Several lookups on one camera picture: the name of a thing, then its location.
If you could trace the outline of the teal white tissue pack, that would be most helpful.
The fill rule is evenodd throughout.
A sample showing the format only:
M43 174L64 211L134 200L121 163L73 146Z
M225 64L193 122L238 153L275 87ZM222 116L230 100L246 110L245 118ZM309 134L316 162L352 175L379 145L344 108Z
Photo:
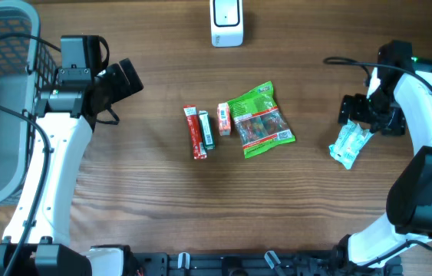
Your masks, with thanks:
M358 123L348 120L335 143L328 147L330 155L346 169L351 169L361 149L373 135L370 130L362 129Z

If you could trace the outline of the small red candy pack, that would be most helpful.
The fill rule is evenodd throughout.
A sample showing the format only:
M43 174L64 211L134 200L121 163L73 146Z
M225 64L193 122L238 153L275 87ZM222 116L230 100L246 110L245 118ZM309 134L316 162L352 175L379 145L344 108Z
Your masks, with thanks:
M231 118L227 102L217 106L218 130L220 136L229 136L231 133Z

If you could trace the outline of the green stick pack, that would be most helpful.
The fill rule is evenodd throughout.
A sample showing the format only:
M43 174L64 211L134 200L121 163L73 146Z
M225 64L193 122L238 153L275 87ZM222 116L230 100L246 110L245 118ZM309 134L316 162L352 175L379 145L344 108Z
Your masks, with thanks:
M199 111L199 121L202 129L203 143L207 150L215 149L215 142L211 128L209 113L206 110Z

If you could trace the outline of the red stick pack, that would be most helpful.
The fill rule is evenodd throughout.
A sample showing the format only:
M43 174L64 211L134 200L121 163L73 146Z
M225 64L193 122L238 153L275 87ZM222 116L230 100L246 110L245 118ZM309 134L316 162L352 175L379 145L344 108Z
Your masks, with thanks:
M207 153L203 144L202 134L200 132L200 123L196 112L195 105L185 105L183 112L186 116L186 121L190 131L190 138L193 145L193 158L205 159Z

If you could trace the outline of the green snack bag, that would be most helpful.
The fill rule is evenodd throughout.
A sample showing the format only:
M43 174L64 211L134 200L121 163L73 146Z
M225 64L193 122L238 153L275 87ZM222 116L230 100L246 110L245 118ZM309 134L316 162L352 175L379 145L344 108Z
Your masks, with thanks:
M267 81L227 102L246 159L295 142L295 136L273 96L273 83Z

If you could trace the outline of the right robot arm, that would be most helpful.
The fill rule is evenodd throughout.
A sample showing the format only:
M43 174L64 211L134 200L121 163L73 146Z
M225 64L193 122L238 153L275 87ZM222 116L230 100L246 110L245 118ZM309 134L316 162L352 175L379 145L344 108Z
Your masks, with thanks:
M347 160L374 133L409 133L414 156L391 187L384 214L346 235L327 257L328 269L345 275L384 271L414 246L432 251L432 60L393 40L379 48L376 62L361 67L368 91L343 98L331 154Z

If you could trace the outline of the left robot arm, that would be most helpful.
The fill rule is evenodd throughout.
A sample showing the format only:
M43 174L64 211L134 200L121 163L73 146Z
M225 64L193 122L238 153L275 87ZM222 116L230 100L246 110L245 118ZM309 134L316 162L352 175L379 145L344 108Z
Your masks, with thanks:
M0 275L134 275L126 245L69 247L71 203L82 156L98 114L143 89L128 59L111 64L99 35L65 35L62 65L37 94L31 163L18 207L0 242Z

